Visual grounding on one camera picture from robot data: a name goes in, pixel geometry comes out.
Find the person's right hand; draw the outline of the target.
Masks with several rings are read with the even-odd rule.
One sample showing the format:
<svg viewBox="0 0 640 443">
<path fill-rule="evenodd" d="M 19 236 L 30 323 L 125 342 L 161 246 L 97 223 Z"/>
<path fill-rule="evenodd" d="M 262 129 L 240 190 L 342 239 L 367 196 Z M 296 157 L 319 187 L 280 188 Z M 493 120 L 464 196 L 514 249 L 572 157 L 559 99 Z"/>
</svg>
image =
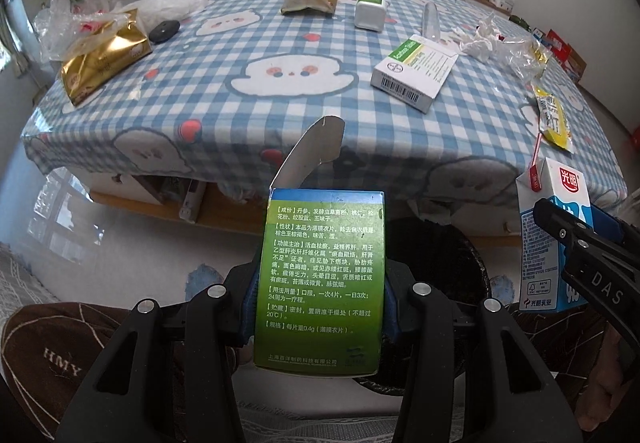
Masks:
<svg viewBox="0 0 640 443">
<path fill-rule="evenodd" d="M 584 431 L 593 431 L 608 421 L 629 388 L 628 383 L 623 382 L 620 367 L 620 341 L 620 333 L 613 326 L 608 326 L 597 364 L 576 403 L 575 416 L 579 428 Z"/>
</svg>

